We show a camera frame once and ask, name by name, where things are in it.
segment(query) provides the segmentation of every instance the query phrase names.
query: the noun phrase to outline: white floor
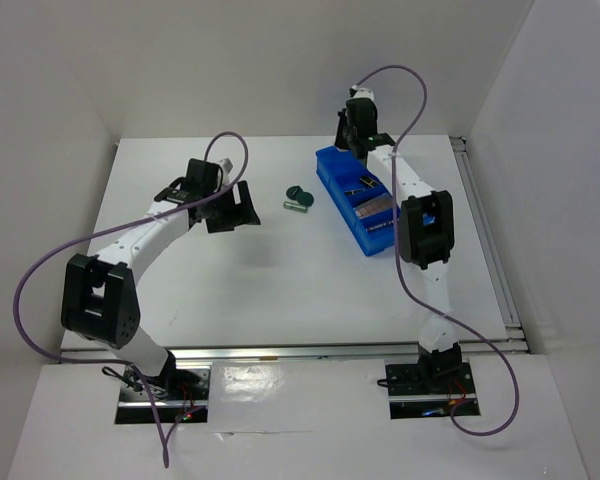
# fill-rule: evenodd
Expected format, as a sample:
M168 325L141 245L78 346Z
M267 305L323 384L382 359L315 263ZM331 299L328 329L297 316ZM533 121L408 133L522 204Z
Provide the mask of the white floor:
M367 258L316 175L332 137L249 138L245 178L262 225L209 235L196 225L146 272L138 288L143 328L167 347L303 345L417 340L424 312L402 292L391 251ZM96 229L141 216L152 198L202 158L206 138L123 139ZM503 317L446 136L411 136L401 153L422 178L453 195L456 245L447 277L457 317L492 339ZM212 158L243 154L221 140ZM315 196L308 214L282 208L285 190ZM93 242L94 253L112 238ZM417 267L405 265L419 289ZM434 305L436 296L429 299ZM458 332L462 339L471 335ZM93 348L72 333L63 348Z
M448 418L390 420L381 360L216 364L209 423L178 428L169 470L154 425L114 425L118 381L99 366L49 365L9 479L586 479L546 358L509 358L519 416L491 438ZM511 411L509 376L496 356L470 361L481 416L459 421L493 428Z

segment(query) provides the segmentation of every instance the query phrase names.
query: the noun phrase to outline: purple cable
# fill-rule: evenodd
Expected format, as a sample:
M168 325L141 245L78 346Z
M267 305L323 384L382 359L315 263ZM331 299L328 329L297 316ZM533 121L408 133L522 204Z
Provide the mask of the purple cable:
M511 412L511 415L509 415L509 418L507 418L507 420L502 425L500 425L497 428L494 428L493 430L488 430L486 432L476 432L474 430L469 430L468 428L465 428L462 425L460 425L458 423L458 420L456 420L456 418L455 418L456 410L458 409L458 407L464 405L465 403L467 403L471 400L466 400L464 402L456 403L454 405L454 407L451 409L451 412L449 414L451 417L451 421L461 432L464 432L467 435L472 435L474 437L489 437L491 435L495 435L495 434L500 433L503 430L505 430L509 425L511 425L513 420L518 415L518 409L520 408L520 387L518 385L518 378L516 377L516 373L513 371L513 367L511 366L511 363L509 363L509 360L507 359L507 357L504 355L504 353L502 353L500 351L500 349L491 340L486 338L484 335L482 335L480 332L473 329L466 323L461 322L460 320L452 317L451 315L446 314L443 311L438 310L437 308L429 305L427 302L420 300L418 297L416 297L411 292L411 290L407 286L407 282L404 279L404 275L402 273L402 263L400 260L400 253L398 252L398 245L400 244L400 242L399 242L399 232L398 232L398 203L396 201L396 198L397 198L396 194L398 191L398 179L396 178L396 154L398 152L398 147L400 146L400 143L402 142L404 137L407 136L407 134L411 131L411 129L414 127L414 125L418 122L418 120L420 120L420 117L422 116L422 113L424 112L424 109L427 106L427 100L429 98L429 93L427 91L427 85L425 84L422 77L418 74L418 72L416 72L415 70L413 70L409 67L405 67L403 65L387 65L385 67L378 68L377 70L374 70L369 75L367 75L362 80L360 80L357 83L357 85L362 84L369 78L373 77L376 73L382 72L384 70L389 70L389 69L404 70L404 71L410 73L411 75L413 75L414 77L416 77L416 79L418 80L418 82L420 82L420 85L422 86L422 93L423 93L422 106L420 107L420 110L418 111L418 113L415 116L415 118L413 119L413 121L405 129L405 131L402 132L400 137L398 137L398 140L396 141L396 144L393 147L393 155L391 156L391 193L393 195L393 205L392 205L393 241L394 241L394 253L395 253L395 259L396 259L396 270L398 273L398 278L400 279L400 284L402 285L403 290L405 291L405 293L411 300L413 300L416 304L420 305L421 307L429 310L430 312L441 316L445 320L448 320L451 323L464 328L466 331L470 332L472 335L475 335L481 342L488 345L495 353L497 353L498 356L504 362L505 366L507 367L507 370L509 371L509 375L511 375L511 381L513 383L514 402L513 402L513 410Z
M118 360L118 359L87 360L87 359L81 359L81 358L63 357L62 355L57 355L55 353L48 352L44 348L37 345L31 339L31 337L27 334L27 332L24 329L24 326L22 325L22 319L20 317L20 299L22 297L22 291L24 290L24 287L27 284L27 281L29 280L29 278L31 278L31 276L35 273L35 271L38 270L38 268L40 268L47 260L56 256L60 252L73 247L74 245L78 245L82 242L93 240L95 238L104 237L105 235L110 235L112 233L120 232L122 230L127 230L129 228L134 228L134 227L137 227L140 225L151 223L151 222L154 222L161 218L168 217L169 215L173 215L174 213L178 213L182 210L199 207L201 205L204 205L205 203L215 200L216 198L224 195L227 192L230 192L231 189L233 188L233 186L240 181L240 179L244 175L245 170L247 169L247 165L249 163L249 149L247 147L247 142L245 142L244 138L242 138L239 134L237 134L235 132L230 132L230 131L221 132L218 135L216 135L215 137L213 137L211 139L211 141L209 142L209 145L207 146L207 150L204 153L204 161L205 162L209 158L209 152L211 152L211 148L213 147L213 145L222 137L235 137L240 141L240 143L242 144L242 147L244 148L244 163L242 164L242 168L240 169L240 172L238 172L238 175L236 176L236 178L233 179L226 187L224 187L223 189L214 193L213 195L209 195L208 197L202 198L195 202L187 203L185 205L180 205L179 207L173 208L171 210L167 210L166 212L159 213L152 217L141 218L141 219L135 220L133 222L125 223L123 225L118 225L117 227L111 227L106 230L102 230L100 232L95 232L90 235L86 235L84 237L80 237L80 238L76 238L75 240L71 240L67 243L64 243L64 244L54 248L50 252L46 253L45 255L40 257L40 259L37 260L33 265L31 265L31 267L29 267L29 269L24 273L24 275L18 282L18 286L16 287L16 291L13 295L13 321L15 322L18 333L20 334L20 336L22 337L24 342L32 350L39 353L43 357L47 357L50 360L54 360L54 361L61 362L61 363L80 363L80 364L109 363L109 364L117 364L117 365L129 365L128 362L125 362L124 360ZM158 409L156 407L155 398L153 397L153 393L151 392L151 389L149 388L149 383L147 382L147 379L144 377L144 375L140 372L140 370L138 370L133 365L131 365L131 368L136 372L136 374L138 375L138 378L140 378L140 381L142 382L144 389L147 392L147 396L149 397L149 403L151 404L151 413L153 414L153 419L158 428L158 435L160 436L160 443L162 444L162 460L164 462L165 468L169 468L169 450L167 448L167 442L169 441L169 437L171 436L171 433L173 432L175 426L177 425L177 422L174 423L174 425L171 427L171 430L169 431L169 434L165 438L164 431L162 430L162 423L160 422L160 417L158 415Z

